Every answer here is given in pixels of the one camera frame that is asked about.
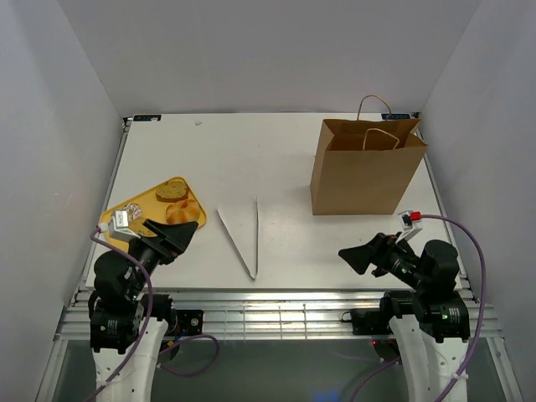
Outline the golden bread roll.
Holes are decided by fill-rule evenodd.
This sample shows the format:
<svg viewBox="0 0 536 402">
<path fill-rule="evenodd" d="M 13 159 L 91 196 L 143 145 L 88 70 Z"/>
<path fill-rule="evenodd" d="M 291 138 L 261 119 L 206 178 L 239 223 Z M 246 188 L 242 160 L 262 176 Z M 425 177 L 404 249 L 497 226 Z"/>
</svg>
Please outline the golden bread roll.
<svg viewBox="0 0 536 402">
<path fill-rule="evenodd" d="M 168 205 L 166 209 L 166 221 L 168 224 L 184 224 L 197 221 L 201 214 L 201 208 L 194 199 L 185 199 Z"/>
</svg>

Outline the seeded bread slice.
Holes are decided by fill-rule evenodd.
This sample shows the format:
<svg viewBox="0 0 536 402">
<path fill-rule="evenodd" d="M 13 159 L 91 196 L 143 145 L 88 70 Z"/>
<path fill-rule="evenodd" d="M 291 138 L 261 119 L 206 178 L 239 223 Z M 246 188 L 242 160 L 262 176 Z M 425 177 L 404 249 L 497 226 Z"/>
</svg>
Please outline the seeded bread slice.
<svg viewBox="0 0 536 402">
<path fill-rule="evenodd" d="M 160 202 L 176 203 L 188 197 L 189 188 L 184 181 L 166 182 L 157 188 L 155 194 Z"/>
</svg>

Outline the sprinkled chocolate donut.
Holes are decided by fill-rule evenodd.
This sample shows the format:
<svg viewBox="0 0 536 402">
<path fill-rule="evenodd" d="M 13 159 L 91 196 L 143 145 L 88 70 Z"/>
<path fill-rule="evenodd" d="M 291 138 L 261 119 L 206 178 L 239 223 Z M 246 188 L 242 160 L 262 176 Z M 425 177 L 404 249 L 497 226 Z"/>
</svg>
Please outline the sprinkled chocolate donut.
<svg viewBox="0 0 536 402">
<path fill-rule="evenodd" d="M 142 207 L 137 203 L 128 203 L 122 207 L 122 210 L 126 212 L 127 221 L 129 223 L 140 219 L 143 216 Z"/>
</svg>

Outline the metal serving tongs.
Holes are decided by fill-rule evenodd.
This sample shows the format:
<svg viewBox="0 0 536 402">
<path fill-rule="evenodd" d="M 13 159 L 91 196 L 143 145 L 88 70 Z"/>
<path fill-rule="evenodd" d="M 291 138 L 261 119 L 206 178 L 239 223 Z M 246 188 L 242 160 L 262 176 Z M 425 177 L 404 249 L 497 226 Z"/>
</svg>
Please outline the metal serving tongs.
<svg viewBox="0 0 536 402">
<path fill-rule="evenodd" d="M 219 219 L 248 277 L 259 275 L 260 219 L 257 198 L 223 202 L 217 207 Z"/>
</svg>

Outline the brown paper bag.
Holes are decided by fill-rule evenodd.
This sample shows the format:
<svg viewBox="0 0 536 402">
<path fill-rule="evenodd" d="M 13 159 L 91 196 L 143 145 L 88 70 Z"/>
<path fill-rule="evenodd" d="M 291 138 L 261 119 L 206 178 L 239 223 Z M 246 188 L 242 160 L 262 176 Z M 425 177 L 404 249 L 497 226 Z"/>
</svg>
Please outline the brown paper bag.
<svg viewBox="0 0 536 402">
<path fill-rule="evenodd" d="M 420 119 L 325 119 L 310 193 L 314 215 L 393 214 L 428 145 L 415 132 Z"/>
</svg>

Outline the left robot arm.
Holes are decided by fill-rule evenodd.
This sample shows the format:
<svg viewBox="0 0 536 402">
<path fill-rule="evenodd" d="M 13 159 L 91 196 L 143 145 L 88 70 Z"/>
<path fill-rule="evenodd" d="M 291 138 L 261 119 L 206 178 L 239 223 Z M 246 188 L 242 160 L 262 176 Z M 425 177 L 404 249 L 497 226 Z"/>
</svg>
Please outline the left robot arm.
<svg viewBox="0 0 536 402">
<path fill-rule="evenodd" d="M 143 224 L 151 236 L 129 229 L 126 214 L 118 213 L 91 236 L 107 248 L 95 261 L 88 303 L 94 401 L 150 400 L 163 340 L 178 330 L 172 299 L 155 293 L 151 274 L 186 251 L 198 224 Z"/>
</svg>

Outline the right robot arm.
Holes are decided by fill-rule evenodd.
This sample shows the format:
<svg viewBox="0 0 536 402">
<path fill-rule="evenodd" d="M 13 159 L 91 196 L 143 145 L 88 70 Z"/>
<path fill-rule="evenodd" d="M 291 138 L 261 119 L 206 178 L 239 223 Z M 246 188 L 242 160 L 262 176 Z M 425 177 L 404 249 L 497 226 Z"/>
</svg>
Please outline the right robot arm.
<svg viewBox="0 0 536 402">
<path fill-rule="evenodd" d="M 365 245 L 342 249 L 339 256 L 362 275 L 390 274 L 409 286 L 386 291 L 378 309 L 343 314 L 355 335 L 394 335 L 388 343 L 405 370 L 412 401 L 465 401 L 466 357 L 471 336 L 469 313 L 455 289 L 457 251 L 443 240 L 430 240 L 417 255 L 398 235 L 378 233 Z"/>
</svg>

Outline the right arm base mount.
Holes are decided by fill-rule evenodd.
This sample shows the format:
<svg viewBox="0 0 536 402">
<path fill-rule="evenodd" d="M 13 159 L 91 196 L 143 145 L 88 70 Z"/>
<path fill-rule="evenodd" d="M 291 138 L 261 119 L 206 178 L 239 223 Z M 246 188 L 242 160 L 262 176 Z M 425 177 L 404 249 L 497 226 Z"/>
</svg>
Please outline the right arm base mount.
<svg viewBox="0 0 536 402">
<path fill-rule="evenodd" d="M 379 309 L 348 310 L 342 314 L 341 322 L 349 323 L 352 326 L 352 334 L 357 336 L 392 334 L 388 321 Z"/>
</svg>

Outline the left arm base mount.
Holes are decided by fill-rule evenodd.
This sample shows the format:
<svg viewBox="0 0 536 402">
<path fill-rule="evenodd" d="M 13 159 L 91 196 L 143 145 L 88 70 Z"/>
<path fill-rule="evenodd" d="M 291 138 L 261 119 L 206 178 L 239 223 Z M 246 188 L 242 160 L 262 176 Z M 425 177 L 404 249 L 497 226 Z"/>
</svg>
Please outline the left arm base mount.
<svg viewBox="0 0 536 402">
<path fill-rule="evenodd" d="M 171 324 L 166 332 L 173 338 L 199 335 L 203 332 L 203 310 L 175 310 L 171 312 Z"/>
</svg>

